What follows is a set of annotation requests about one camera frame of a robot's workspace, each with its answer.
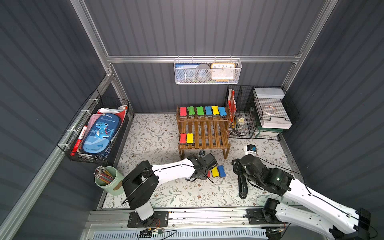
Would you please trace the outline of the yellow eraser bottom row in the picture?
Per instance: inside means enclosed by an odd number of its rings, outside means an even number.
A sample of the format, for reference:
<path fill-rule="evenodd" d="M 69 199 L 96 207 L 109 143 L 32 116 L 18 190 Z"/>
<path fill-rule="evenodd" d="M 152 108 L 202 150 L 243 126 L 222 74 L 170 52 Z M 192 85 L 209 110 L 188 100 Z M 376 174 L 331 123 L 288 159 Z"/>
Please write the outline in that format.
<path fill-rule="evenodd" d="M 194 143 L 194 134 L 188 133 L 186 134 L 186 143 L 193 144 Z"/>
<path fill-rule="evenodd" d="M 217 178 L 220 176 L 219 174 L 219 171 L 218 171 L 218 168 L 217 167 L 214 167 L 213 169 L 211 169 L 211 173 L 212 173 L 212 177 L 213 178 Z"/>

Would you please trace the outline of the blue eraser bottom row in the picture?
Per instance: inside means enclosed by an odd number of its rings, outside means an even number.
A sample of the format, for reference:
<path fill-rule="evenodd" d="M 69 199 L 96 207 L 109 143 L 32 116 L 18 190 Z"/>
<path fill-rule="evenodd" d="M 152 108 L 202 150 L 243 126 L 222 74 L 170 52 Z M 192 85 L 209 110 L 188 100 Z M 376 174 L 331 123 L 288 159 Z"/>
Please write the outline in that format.
<path fill-rule="evenodd" d="M 220 178 L 225 178 L 226 177 L 226 172 L 225 172 L 224 166 L 220 165 L 220 166 L 217 167 L 217 169 L 218 169 L 219 177 Z"/>

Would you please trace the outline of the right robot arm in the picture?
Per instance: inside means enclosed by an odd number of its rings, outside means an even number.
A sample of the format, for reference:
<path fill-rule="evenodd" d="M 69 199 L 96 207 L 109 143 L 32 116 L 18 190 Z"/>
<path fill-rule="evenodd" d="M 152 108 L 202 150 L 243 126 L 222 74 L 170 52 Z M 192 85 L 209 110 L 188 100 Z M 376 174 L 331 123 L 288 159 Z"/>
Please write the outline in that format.
<path fill-rule="evenodd" d="M 267 199 L 254 218 L 266 223 L 290 223 L 332 240 L 370 240 L 371 213 L 341 205 L 310 190 L 293 175 L 279 168 L 268 168 L 252 154 L 232 161 L 236 175 L 252 186 L 276 194 Z"/>

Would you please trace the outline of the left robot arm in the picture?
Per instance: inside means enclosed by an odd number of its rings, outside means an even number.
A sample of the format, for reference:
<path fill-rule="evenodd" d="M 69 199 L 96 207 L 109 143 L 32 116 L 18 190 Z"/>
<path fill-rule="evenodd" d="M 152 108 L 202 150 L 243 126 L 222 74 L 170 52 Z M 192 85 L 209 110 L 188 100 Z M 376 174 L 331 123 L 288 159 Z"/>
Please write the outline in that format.
<path fill-rule="evenodd" d="M 141 221 L 152 219 L 155 211 L 150 198 L 156 188 L 177 179 L 208 180 L 208 171 L 218 165 L 212 154 L 202 157 L 189 156 L 181 161 L 152 165 L 149 161 L 139 163 L 123 180 L 126 200 Z"/>

